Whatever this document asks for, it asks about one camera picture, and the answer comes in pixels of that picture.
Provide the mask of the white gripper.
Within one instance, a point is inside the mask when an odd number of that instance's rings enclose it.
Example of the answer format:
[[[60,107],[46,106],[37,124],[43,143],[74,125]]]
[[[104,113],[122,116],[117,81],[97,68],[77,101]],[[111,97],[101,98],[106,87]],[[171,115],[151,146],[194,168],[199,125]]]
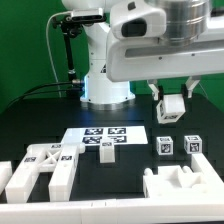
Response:
[[[113,82],[148,80],[154,100],[163,88],[156,79],[190,76],[181,86],[190,99],[201,75],[224,73],[224,16],[212,17],[208,29],[188,46],[160,45],[156,38],[107,37],[106,74]]]

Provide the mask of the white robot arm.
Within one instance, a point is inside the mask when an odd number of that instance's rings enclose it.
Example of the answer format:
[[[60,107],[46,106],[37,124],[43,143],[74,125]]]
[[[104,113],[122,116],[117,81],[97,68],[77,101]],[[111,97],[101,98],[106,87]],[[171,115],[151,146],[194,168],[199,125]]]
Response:
[[[212,0],[62,0],[81,26],[89,70],[81,102],[118,107],[146,80],[153,98],[182,104],[200,77],[224,72],[224,6]]]

